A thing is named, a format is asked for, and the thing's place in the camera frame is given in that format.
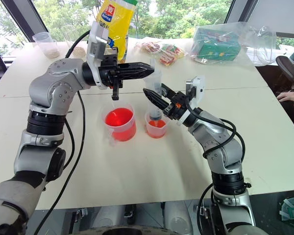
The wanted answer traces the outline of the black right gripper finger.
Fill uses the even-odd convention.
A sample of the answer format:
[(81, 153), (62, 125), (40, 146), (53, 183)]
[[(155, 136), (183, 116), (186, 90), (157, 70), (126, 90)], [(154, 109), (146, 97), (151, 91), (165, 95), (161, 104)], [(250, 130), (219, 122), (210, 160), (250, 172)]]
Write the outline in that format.
[(170, 107), (169, 103), (167, 103), (165, 100), (163, 100), (161, 98), (161, 95), (159, 95), (155, 91), (147, 89), (147, 88), (143, 88), (143, 92), (144, 92), (145, 96), (148, 98), (148, 100), (153, 105), (155, 105), (157, 108), (159, 108), (162, 111), (169, 110), (169, 107)]
[(173, 98), (176, 95), (176, 92), (174, 92), (164, 83), (161, 84), (161, 93), (162, 93), (162, 96), (165, 98)]

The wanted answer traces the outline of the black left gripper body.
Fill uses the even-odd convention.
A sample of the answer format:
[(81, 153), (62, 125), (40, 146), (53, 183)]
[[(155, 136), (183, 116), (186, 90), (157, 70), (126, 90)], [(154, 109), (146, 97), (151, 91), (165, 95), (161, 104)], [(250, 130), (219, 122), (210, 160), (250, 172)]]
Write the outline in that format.
[(118, 64), (117, 55), (104, 55), (98, 71), (101, 80), (101, 89), (112, 89), (114, 87), (114, 79), (117, 80), (119, 88), (123, 87), (123, 72)]

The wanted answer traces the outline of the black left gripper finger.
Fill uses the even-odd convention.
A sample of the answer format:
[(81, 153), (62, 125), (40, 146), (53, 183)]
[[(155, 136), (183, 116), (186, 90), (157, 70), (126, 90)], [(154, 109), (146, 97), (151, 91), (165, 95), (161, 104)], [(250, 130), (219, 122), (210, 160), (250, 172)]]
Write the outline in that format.
[(117, 76), (121, 80), (143, 79), (154, 72), (154, 67), (143, 62), (118, 64)]
[(119, 100), (119, 89), (123, 87), (123, 80), (119, 74), (116, 74), (112, 78), (112, 100)]

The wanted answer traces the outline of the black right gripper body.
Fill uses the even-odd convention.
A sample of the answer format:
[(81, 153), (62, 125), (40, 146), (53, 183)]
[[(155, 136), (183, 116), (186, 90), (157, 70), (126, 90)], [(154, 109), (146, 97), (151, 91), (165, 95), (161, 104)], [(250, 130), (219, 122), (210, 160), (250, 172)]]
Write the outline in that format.
[(163, 110), (166, 117), (174, 120), (180, 120), (187, 110), (186, 95), (181, 91), (162, 91), (162, 96), (170, 100), (169, 105)]

